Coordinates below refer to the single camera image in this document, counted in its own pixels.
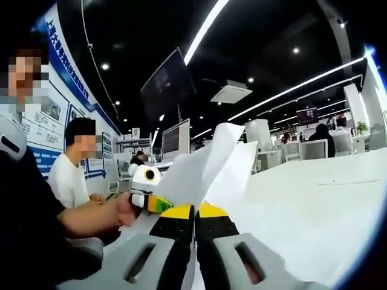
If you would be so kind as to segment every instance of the white t-shirt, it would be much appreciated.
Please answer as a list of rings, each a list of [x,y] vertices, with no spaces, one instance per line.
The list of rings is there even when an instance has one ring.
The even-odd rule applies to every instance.
[[[90,200],[83,168],[74,166],[64,153],[55,160],[48,183],[55,197],[66,208],[78,207]]]

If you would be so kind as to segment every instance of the black shirt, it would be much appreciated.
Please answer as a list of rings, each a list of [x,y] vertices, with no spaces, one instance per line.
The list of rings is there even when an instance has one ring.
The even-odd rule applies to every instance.
[[[138,166],[144,165],[144,161],[142,161],[139,157],[135,156],[131,160],[131,164],[137,164]]]
[[[2,277],[12,289],[54,289],[100,269],[94,256],[72,247],[57,218],[65,208],[55,198],[30,148],[16,162],[0,151]]]
[[[311,137],[309,137],[308,141],[316,141],[316,140],[328,140],[328,157],[335,157],[336,148],[334,147],[333,137],[329,135],[329,133],[316,132]]]

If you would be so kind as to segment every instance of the potted plant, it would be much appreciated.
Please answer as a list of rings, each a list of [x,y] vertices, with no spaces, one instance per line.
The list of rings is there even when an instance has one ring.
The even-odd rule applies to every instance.
[[[356,127],[357,133],[359,135],[363,135],[365,132],[368,131],[368,126],[364,122],[357,122],[357,127]]]

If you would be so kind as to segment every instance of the person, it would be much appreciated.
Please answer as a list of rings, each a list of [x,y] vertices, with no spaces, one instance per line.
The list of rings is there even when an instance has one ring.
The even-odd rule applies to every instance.
[[[96,122],[89,118],[75,118],[65,129],[66,151],[55,160],[48,175],[48,183],[55,197],[66,208],[79,207],[88,202],[104,204],[105,197],[89,196],[81,160],[95,157]]]
[[[319,124],[316,127],[316,133],[314,133],[311,137],[309,137],[308,141],[316,141],[316,140],[328,140],[328,157],[336,156],[336,149],[334,147],[333,137],[329,134],[328,127],[325,124]]]
[[[282,142],[283,144],[286,144],[286,143],[288,143],[289,139],[290,139],[289,133],[285,133],[284,136],[283,136],[282,139],[281,139],[281,142]]]
[[[0,104],[1,260],[3,280],[12,288],[55,289],[70,279],[84,279],[101,267],[91,253],[67,238],[94,237],[130,226],[138,208],[129,193],[100,206],[65,208],[40,173],[21,126],[22,109],[48,63],[45,36],[31,33],[9,59],[7,102]]]
[[[137,153],[135,154],[135,157],[132,158],[131,160],[131,164],[137,164],[138,166],[140,165],[144,165],[144,160],[145,160],[146,156],[144,154],[144,152],[142,152],[141,150],[137,151]]]

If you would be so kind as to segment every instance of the black ceiling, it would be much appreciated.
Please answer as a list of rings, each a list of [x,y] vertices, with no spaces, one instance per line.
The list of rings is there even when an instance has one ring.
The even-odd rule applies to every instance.
[[[113,101],[119,100],[118,117],[102,86],[86,45],[81,1],[58,1],[63,33],[71,54],[98,101],[125,134],[141,127],[147,136],[178,121],[177,110],[166,114],[163,122],[149,124],[145,119],[140,89],[176,48],[183,55],[216,0],[127,1],[84,0],[85,27],[92,52],[106,90]],[[351,58],[364,53],[363,45],[351,24],[346,28]],[[299,54],[293,48],[299,48]],[[101,69],[109,63],[110,69]],[[317,1],[312,0],[230,0],[210,27],[188,69],[197,94],[181,105],[183,118],[190,118],[191,136],[215,128],[235,114],[314,76],[342,65],[339,47],[330,23]],[[249,118],[289,100],[364,72],[364,63],[352,67],[350,74],[335,72],[233,120],[243,124]],[[253,77],[253,84],[247,79]],[[218,106],[210,99],[226,80],[243,82],[253,90],[237,104]],[[343,100],[336,87],[294,102],[260,118],[269,125],[306,106],[326,106]],[[321,110],[328,114],[343,109],[344,103]]]

